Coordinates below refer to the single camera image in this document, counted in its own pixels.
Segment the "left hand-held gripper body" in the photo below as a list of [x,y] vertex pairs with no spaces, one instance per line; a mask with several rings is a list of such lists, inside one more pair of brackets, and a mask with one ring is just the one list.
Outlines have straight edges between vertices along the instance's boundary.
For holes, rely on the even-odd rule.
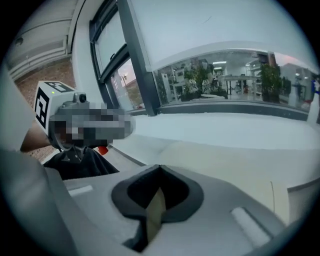
[[84,157],[84,92],[60,81],[39,81],[34,100],[36,122],[51,145],[65,153],[64,160],[80,162]]

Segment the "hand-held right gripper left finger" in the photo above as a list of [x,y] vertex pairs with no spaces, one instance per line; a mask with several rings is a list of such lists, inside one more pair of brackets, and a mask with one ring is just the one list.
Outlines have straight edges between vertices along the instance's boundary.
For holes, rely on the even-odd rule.
[[51,256],[160,256],[144,221],[123,216],[111,193],[135,174],[62,180],[55,169],[14,151],[0,152],[0,190],[22,231]]

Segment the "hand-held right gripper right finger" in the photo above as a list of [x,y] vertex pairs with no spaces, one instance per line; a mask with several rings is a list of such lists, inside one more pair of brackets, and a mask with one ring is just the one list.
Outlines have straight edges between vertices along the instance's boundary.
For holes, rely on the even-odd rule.
[[270,209],[235,185],[176,166],[204,194],[187,220],[164,223],[149,244],[151,256],[243,256],[274,239],[286,227]]

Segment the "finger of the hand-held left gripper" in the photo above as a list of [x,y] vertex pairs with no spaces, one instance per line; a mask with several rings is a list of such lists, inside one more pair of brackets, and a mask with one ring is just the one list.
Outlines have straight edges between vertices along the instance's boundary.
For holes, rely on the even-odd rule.
[[83,144],[88,147],[107,146],[114,140],[130,136],[135,128],[135,119],[122,109],[90,109],[83,116]]

